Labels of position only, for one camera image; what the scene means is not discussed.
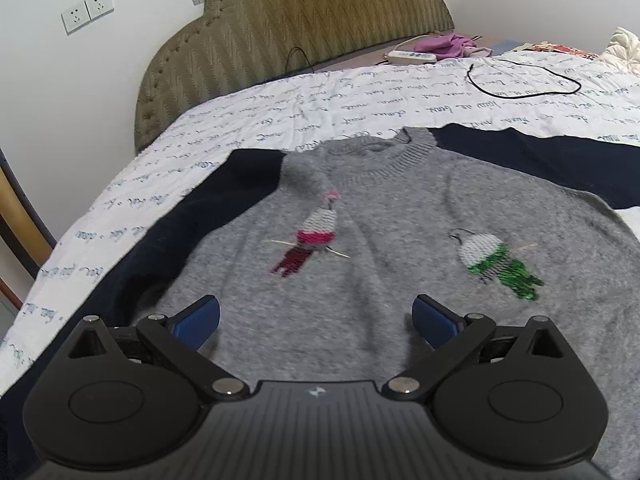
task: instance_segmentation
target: embroidered figure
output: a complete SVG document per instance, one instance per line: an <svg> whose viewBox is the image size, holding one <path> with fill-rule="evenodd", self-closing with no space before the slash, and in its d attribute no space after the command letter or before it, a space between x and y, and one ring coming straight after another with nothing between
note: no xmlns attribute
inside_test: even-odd
<svg viewBox="0 0 640 480"><path fill-rule="evenodd" d="M454 233L459 231L469 233L470 236L463 241L460 234ZM530 274L520 260L511 259L509 247L500 238L490 234L477 235L466 229L453 229L449 232L449 237L460 242L460 260L483 283L495 277L521 300L538 299L534 285L542 286L545 283Z"/></svg>
<svg viewBox="0 0 640 480"><path fill-rule="evenodd" d="M348 258L346 254L338 253L329 247L329 243L335 238L336 211L333 202L339 199L337 193L327 193L324 196L328 200L327 208L318 208L309 215L300 229L296 231L296 243L283 242L280 240L268 240L281 244L292 245L283 259L271 269L271 272L280 272L286 278L294 272L298 272L302 265L316 251L326 251L343 258Z"/></svg>

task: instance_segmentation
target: white pillow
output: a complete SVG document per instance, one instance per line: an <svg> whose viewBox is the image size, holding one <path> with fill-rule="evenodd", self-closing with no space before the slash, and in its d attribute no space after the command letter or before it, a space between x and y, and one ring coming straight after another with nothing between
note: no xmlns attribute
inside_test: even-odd
<svg viewBox="0 0 640 480"><path fill-rule="evenodd" d="M640 75L640 38L618 27L598 60L622 72Z"/></svg>

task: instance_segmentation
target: black cable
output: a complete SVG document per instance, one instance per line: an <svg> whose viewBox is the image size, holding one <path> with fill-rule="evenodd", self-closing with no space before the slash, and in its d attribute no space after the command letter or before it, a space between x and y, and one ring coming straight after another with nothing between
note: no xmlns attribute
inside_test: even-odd
<svg viewBox="0 0 640 480"><path fill-rule="evenodd" d="M306 53L304 50L302 50L302 48L300 48L299 46L295 46L294 48L292 48L291 50L289 50L289 55L287 56L287 62L284 64L284 73L287 74L289 73L289 61L291 60L291 54L293 54L295 51L299 50L300 52L302 52L302 55L305 57L305 61L306 61L306 66L311 69L312 73L316 73L316 71L314 70L314 68L311 66L311 63L309 62L309 58L306 56Z"/></svg>
<svg viewBox="0 0 640 480"><path fill-rule="evenodd" d="M553 75L557 75L558 77L561 77L562 79L566 79L567 81L571 81L572 83L576 83L578 85L578 88L576 88L575 90L571 90L570 92L539 92L537 94L527 94L527 95L498 95L498 94L492 94L491 92L488 92L487 90L483 90L481 89L476 82L471 79L471 71L473 70L473 63L471 64L471 66L469 67L469 70L466 71L466 76L469 79L469 82L475 86L479 91L481 91L484 94L490 95L491 97L497 97L499 99L524 99L527 97L539 97L541 95L571 95L571 94L575 94L578 93L580 91L580 89L582 88L582 84L579 81L576 81L575 79L570 78L569 76L565 76L559 73L554 72L553 70L549 70L548 68L544 67L544 66L538 66L538 65L531 65L528 63L516 63L515 61L509 61L508 59L496 59L496 61L506 61L507 63L513 63L514 65L520 65L520 66L534 66L536 68L541 68L542 70L546 70L547 72L553 74Z"/></svg>
<svg viewBox="0 0 640 480"><path fill-rule="evenodd" d="M453 238L454 240L457 240L461 245L462 245L462 238L460 238L459 235L454 234L454 231L464 231L465 233L469 233L470 235L476 234L473 231L469 231L468 229L463 229L461 227L458 227L458 228L455 228L455 229L450 229L449 230L449 238Z"/></svg>

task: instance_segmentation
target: power strip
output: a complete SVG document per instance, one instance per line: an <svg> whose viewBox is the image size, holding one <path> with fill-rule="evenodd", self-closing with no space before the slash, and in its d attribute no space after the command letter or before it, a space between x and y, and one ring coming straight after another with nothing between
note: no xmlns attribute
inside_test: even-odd
<svg viewBox="0 0 640 480"><path fill-rule="evenodd" d="M424 63L435 63L435 54L426 52L408 52L405 50L392 50L385 54L386 60L394 65L422 65Z"/></svg>

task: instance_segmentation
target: wall outlet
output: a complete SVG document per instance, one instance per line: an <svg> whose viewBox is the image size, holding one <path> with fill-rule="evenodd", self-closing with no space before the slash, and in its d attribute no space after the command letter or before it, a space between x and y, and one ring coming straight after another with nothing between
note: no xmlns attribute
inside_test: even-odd
<svg viewBox="0 0 640 480"><path fill-rule="evenodd" d="M74 6L63 11L62 22L65 24L66 33L71 34L76 28L82 27L85 23L89 23L91 18L86 10L84 2L78 2Z"/></svg>
<svg viewBox="0 0 640 480"><path fill-rule="evenodd" d="M92 20L113 10L113 2L111 0L85 0L84 2Z"/></svg>

